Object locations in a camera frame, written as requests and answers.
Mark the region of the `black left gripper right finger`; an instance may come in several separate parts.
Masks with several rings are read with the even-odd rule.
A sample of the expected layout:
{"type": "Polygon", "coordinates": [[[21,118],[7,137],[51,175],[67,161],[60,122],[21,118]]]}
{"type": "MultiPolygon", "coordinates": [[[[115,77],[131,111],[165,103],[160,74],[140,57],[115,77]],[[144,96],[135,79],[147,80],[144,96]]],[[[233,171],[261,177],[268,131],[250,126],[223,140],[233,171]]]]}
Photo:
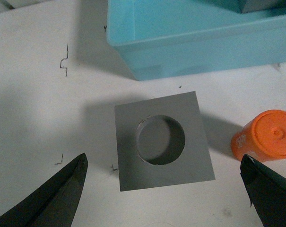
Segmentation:
{"type": "Polygon", "coordinates": [[[241,160],[240,171],[263,226],[286,227],[286,178],[248,154],[241,160]]]}

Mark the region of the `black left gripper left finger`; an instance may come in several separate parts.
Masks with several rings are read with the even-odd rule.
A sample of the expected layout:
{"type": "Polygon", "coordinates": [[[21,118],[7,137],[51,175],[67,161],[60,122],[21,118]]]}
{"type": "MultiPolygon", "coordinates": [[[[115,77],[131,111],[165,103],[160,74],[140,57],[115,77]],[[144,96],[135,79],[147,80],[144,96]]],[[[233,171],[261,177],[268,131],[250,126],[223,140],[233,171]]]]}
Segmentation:
{"type": "Polygon", "coordinates": [[[0,227],[70,227],[82,195],[87,168],[86,155],[78,155],[1,215],[0,227]]]}

